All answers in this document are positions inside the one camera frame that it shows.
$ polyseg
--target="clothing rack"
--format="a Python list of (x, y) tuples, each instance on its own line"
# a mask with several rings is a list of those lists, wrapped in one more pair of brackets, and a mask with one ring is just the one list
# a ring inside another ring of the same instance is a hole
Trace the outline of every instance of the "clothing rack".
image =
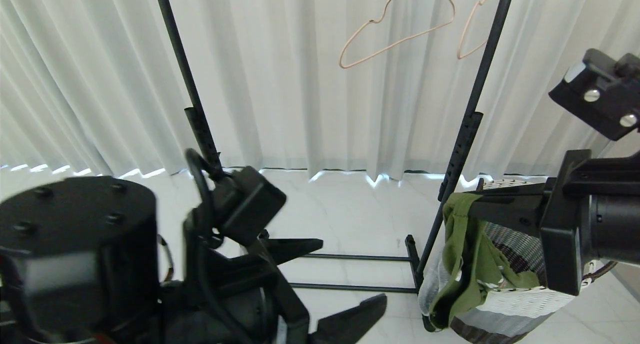
[[(432, 226), (430, 235), (427, 239), (424, 250), (422, 251), (422, 256), (418, 256), (416, 242), (413, 239), (412, 235), (407, 235), (407, 237), (405, 238), (404, 244), (407, 250), (406, 257), (328, 253), (311, 253), (308, 255), (304, 255), (304, 257), (312, 259), (408, 262), (412, 269), (411, 271), (414, 279), (414, 287), (291, 283), (292, 287), (307, 289), (333, 289), (377, 292), (381, 291), (387, 293), (418, 294), (418, 290), (423, 283), (422, 281), (424, 275), (423, 271), (425, 269), (424, 267), (426, 265), (427, 259), (429, 258), (430, 252), (434, 248), (435, 239), (438, 236), (438, 232), (440, 230), (439, 228), (442, 224), (442, 208), (446, 200), (456, 188), (457, 182), (462, 173), (462, 167), (464, 166), (467, 156), (469, 155), (471, 145), (473, 144), (476, 133), (478, 132), (478, 127), (480, 127), (480, 121), (482, 120), (483, 115), (482, 113), (476, 112), (476, 107), (478, 100), (480, 99), (480, 94), (482, 93), (482, 88), (485, 84), (485, 80), (487, 79), (487, 74), (489, 73), (489, 68), (494, 58), (494, 53), (496, 52), (500, 34), (503, 30), (503, 26), (505, 25), (506, 16), (509, 11), (511, 1), (512, 0), (500, 0), (498, 3), (498, 8), (493, 19), (493, 25), (491, 27), (491, 31), (489, 32), (489, 38), (487, 40), (487, 44), (484, 48), (484, 54), (482, 55), (482, 60), (480, 62), (480, 67), (478, 68), (475, 82), (473, 84), (473, 88), (471, 89), (471, 95), (469, 97), (467, 109), (464, 112), (464, 117), (462, 118), (460, 129), (458, 130), (453, 152), (451, 153), (449, 166), (444, 180), (440, 186), (438, 194), (440, 205), (433, 223), (434, 225)], [(204, 110), (202, 109), (202, 104), (199, 99), (197, 88), (195, 86), (194, 77), (192, 76), (191, 70), (189, 68), (189, 63), (185, 54), (185, 48), (182, 45), (178, 27), (176, 25), (176, 20), (174, 19), (174, 14), (171, 10), (169, 0), (158, 0), (158, 5), (160, 6), (160, 11), (162, 12), (164, 24), (167, 28), (167, 33), (169, 34), (169, 39), (171, 40), (173, 51), (178, 61), (180, 72), (182, 73), (182, 78), (185, 82), (187, 92), (189, 93), (189, 98), (193, 105), (193, 107), (185, 109), (185, 113), (187, 114), (187, 118), (189, 119), (189, 124), (191, 125), (191, 129), (194, 133), (194, 136), (196, 137), (203, 156), (207, 159), (207, 161), (215, 166), (215, 168), (220, 168), (221, 170), (219, 153), (216, 150), (213, 137), (211, 136), (210, 127), (207, 123)], [(269, 239), (269, 233), (266, 232), (266, 230), (261, 234), (260, 239), (265, 241), (271, 240)], [(423, 317), (423, 322), (427, 330), (433, 330), (428, 324), (426, 317)]]

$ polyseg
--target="clothing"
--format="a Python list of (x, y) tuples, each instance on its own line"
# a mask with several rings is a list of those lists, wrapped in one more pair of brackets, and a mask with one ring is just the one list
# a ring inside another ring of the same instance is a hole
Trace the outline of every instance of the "clothing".
[[(429, 319), (436, 328), (446, 328), (455, 315), (482, 305), (491, 290), (531, 288), (540, 283), (532, 271), (515, 273), (509, 260), (487, 237), (486, 221), (469, 218), (471, 204), (481, 197), (454, 193), (443, 207), (445, 245), (441, 266), (449, 278), (430, 300)], [(427, 279), (423, 287), (433, 285), (433, 280)], [(432, 292), (432, 289), (423, 291), (421, 287), (420, 293)]]

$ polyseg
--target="black screw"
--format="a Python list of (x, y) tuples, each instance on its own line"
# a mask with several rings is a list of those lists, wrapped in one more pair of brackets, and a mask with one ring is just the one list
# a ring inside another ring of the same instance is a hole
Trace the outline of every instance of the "black screw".
[(15, 224), (13, 228), (22, 236), (31, 236), (36, 232), (38, 227), (30, 221), (20, 221), (18, 224)]
[(117, 183), (111, 185), (111, 188), (116, 193), (124, 193), (127, 190), (127, 186), (125, 184), (122, 184), (121, 182), (117, 182)]
[(120, 214), (119, 212), (112, 212), (107, 215), (107, 224), (109, 225), (118, 225), (124, 222), (125, 216), (124, 214)]
[(33, 191), (38, 198), (48, 198), (53, 195), (53, 191), (47, 186), (36, 187)]

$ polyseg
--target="silver screw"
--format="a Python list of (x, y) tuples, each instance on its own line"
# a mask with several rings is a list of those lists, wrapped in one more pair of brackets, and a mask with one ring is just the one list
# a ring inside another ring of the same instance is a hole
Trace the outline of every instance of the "silver screw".
[(636, 118), (636, 116), (633, 114), (624, 115), (620, 118), (620, 125), (624, 127), (632, 127), (637, 122), (638, 122), (638, 118)]
[(584, 100), (585, 100), (586, 102), (594, 102), (594, 101), (596, 101), (596, 100), (598, 100), (598, 99), (600, 98), (600, 97), (599, 97), (599, 96), (600, 96), (600, 95), (599, 95), (600, 93), (599, 93), (599, 91), (598, 91), (598, 90), (596, 90), (596, 89), (587, 90), (587, 92), (586, 92), (586, 93), (584, 93), (584, 94), (585, 94), (585, 95), (584, 95), (584, 96), (585, 96), (585, 97), (584, 97), (584, 98), (585, 98)]

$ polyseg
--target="curtain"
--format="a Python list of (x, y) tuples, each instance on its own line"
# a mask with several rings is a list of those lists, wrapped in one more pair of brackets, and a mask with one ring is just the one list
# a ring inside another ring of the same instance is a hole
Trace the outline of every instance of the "curtain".
[[(343, 70), (387, 0), (170, 0), (225, 166), (442, 173), (483, 49), (453, 23)], [(0, 160), (105, 175), (176, 172), (195, 147), (156, 0), (2, 0)], [(470, 23), (486, 40), (498, 0)], [(393, 0), (350, 63), (450, 20), (446, 0)], [(464, 174), (555, 175), (564, 152), (630, 154), (547, 96), (588, 48), (640, 54), (640, 0), (512, 0)]]

